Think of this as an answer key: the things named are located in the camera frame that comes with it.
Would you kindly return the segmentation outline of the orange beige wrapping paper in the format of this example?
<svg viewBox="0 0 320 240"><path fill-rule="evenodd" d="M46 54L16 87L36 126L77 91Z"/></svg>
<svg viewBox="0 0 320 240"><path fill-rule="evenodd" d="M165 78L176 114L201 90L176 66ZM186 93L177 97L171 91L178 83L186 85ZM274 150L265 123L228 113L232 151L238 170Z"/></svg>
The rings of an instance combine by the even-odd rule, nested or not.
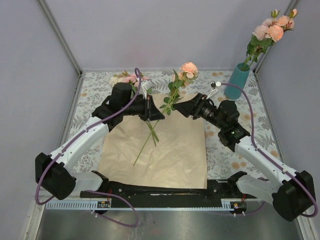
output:
<svg viewBox="0 0 320 240"><path fill-rule="evenodd" d="M98 172L110 181L128 185L205 189L203 119L186 118L175 110L152 125L158 143L138 116L125 116L104 138Z"/></svg>

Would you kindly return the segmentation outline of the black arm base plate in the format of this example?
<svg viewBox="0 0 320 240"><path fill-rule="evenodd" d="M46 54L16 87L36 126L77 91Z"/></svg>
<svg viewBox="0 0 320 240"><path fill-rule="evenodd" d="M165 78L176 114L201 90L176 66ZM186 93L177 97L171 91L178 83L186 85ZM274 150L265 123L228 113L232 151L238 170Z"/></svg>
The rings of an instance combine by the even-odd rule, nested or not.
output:
<svg viewBox="0 0 320 240"><path fill-rule="evenodd" d="M96 193L91 193L88 190L80 192L81 198L102 198L104 193L114 194L123 198L133 196L200 196L209 199L242 199L243 197L253 198L249 194L243 194L234 184L229 184L227 180L208 179L206 188L167 188L154 186L139 186L124 184L116 181L103 183Z"/></svg>

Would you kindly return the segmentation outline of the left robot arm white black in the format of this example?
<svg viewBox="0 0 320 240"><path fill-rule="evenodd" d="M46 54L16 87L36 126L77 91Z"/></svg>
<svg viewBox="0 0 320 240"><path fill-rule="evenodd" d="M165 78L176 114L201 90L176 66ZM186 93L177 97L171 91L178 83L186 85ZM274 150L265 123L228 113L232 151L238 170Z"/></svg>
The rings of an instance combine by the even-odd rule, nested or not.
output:
<svg viewBox="0 0 320 240"><path fill-rule="evenodd" d="M117 83L111 95L93 111L73 138L50 154L41 152L35 158L37 192L43 188L58 200L82 191L91 191L98 198L107 195L109 186L105 176L97 171L73 173L72 170L80 157L125 116L138 116L145 122L165 119L151 95L131 94L132 87L128 83Z"/></svg>

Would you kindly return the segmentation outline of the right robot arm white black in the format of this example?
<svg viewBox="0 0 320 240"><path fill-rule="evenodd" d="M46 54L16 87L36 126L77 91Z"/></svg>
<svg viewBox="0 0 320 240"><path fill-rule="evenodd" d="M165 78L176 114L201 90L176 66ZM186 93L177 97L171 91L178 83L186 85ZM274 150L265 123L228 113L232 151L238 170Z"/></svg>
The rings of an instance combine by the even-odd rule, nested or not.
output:
<svg viewBox="0 0 320 240"><path fill-rule="evenodd" d="M233 174L227 180L227 191L231 197L239 198L243 194L256 197L272 205L283 219L290 222L298 216L313 218L318 214L311 174L305 170L296 171L255 143L254 134L238 122L240 113L234 101L224 100L215 106L206 95L199 93L173 107L186 118L202 118L217 127L220 142L266 177L265 180L254 178L243 171ZM314 212L308 215L305 212L310 207Z"/></svg>

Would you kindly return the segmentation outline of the pink flower bunch green stems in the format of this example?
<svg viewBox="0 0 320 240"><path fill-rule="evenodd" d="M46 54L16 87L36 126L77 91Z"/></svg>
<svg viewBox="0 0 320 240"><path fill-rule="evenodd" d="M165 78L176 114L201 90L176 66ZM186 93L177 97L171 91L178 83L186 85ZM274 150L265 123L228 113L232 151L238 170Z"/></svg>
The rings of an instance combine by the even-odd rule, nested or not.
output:
<svg viewBox="0 0 320 240"><path fill-rule="evenodd" d="M143 74L141 74L141 77L142 77L142 82L149 81L149 78L146 76L143 76ZM135 73L128 74L126 71L124 71L123 73L120 73L120 74L114 74L109 79L109 84L111 87L114 87L117 83L130 84L132 88L132 95L134 95L138 89L139 78L136 77Z"/></svg>

